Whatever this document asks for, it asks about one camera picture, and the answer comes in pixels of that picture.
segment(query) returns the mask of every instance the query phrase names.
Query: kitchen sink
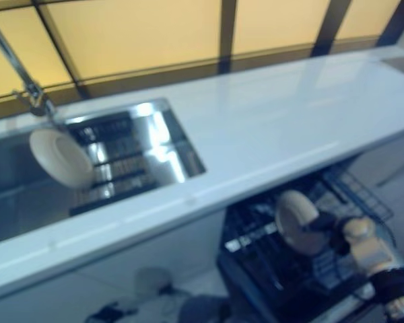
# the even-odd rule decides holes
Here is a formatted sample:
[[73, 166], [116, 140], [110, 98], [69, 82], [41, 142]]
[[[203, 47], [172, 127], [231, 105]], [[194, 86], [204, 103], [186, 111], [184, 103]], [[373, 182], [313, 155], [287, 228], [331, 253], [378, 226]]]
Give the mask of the kitchen sink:
[[165, 99], [65, 120], [90, 157], [91, 188], [53, 180], [30, 151], [30, 131], [0, 139], [0, 241], [205, 172]]

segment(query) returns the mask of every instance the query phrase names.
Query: metal grate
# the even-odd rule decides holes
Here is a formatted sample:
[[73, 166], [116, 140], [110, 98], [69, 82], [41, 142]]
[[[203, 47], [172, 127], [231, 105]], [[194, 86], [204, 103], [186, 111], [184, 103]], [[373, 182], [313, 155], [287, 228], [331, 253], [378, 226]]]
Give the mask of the metal grate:
[[351, 257], [327, 248], [303, 257], [284, 244], [275, 224], [275, 204], [285, 190], [303, 192], [322, 211], [338, 217], [364, 215], [385, 226], [393, 212], [341, 166], [305, 176], [230, 207], [223, 248], [277, 304], [305, 286], [328, 295], [356, 275]]

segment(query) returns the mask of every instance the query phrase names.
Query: white plate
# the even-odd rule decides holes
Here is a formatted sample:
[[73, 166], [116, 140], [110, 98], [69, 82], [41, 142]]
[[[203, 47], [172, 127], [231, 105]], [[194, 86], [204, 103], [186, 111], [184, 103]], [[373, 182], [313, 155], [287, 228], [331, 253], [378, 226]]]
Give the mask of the white plate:
[[93, 165], [69, 135], [54, 129], [35, 130], [30, 135], [30, 149], [43, 169], [61, 184], [71, 188], [92, 185]]

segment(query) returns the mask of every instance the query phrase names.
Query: black dishwasher rack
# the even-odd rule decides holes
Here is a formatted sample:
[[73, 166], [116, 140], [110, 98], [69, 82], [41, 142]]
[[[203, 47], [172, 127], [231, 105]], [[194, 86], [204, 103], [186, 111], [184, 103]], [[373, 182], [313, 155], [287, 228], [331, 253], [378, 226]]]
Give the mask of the black dishwasher rack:
[[384, 223], [393, 216], [341, 164], [229, 207], [219, 268], [225, 281], [239, 289], [267, 322], [309, 322], [367, 281], [357, 273], [350, 256], [338, 258], [327, 248], [308, 258], [284, 244], [275, 225], [275, 204], [290, 189], [303, 192], [320, 210], [339, 217], [369, 216], [389, 233]]

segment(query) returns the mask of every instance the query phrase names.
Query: white cabinet door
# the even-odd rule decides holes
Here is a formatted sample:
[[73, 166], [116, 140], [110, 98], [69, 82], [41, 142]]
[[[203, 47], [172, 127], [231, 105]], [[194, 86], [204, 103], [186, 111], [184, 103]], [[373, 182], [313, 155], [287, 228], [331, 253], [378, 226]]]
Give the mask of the white cabinet door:
[[122, 296], [118, 289], [67, 274], [0, 299], [0, 323], [83, 323]]
[[99, 281], [125, 289], [134, 295], [136, 272], [144, 267], [162, 267], [182, 283], [215, 266], [224, 210], [160, 234], [146, 242], [79, 270]]

